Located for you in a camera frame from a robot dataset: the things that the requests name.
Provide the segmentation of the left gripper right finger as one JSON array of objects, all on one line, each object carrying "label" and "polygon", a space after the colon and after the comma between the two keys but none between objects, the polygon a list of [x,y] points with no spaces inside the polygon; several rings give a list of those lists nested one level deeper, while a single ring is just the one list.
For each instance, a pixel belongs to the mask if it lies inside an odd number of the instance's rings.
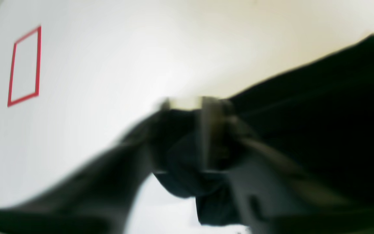
[{"label": "left gripper right finger", "polygon": [[374,234],[374,207],[324,185],[263,142],[225,99],[202,97],[201,169],[222,174],[253,234]]}]

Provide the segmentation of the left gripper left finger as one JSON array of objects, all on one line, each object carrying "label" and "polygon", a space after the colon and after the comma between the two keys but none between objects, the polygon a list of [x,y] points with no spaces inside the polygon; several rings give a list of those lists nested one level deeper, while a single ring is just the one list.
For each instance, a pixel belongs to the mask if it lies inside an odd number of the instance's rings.
[{"label": "left gripper left finger", "polygon": [[43,193],[0,208],[3,234],[122,234],[139,187],[152,173],[165,173],[153,143],[180,110],[164,102],[101,153]]}]

